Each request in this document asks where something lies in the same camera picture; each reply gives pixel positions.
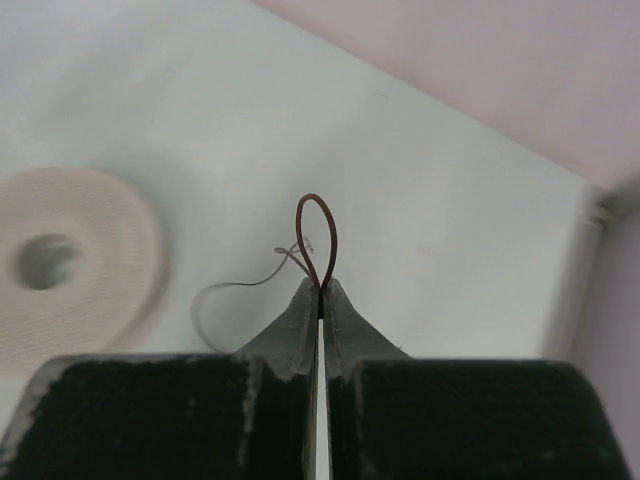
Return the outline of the white plastic spool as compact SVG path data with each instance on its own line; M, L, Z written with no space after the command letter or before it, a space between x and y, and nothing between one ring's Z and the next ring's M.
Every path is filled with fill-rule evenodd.
M159 215L99 170L37 168L1 182L1 372L117 343L168 266Z

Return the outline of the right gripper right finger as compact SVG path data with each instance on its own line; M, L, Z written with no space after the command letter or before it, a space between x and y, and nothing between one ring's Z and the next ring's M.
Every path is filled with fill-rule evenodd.
M601 402L566 362L412 358L332 281L323 293L334 479L627 479Z

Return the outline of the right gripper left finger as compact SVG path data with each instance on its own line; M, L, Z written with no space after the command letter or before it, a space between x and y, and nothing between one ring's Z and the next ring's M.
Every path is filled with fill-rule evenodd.
M311 479L319 292L231 354L84 354L31 377L5 479Z

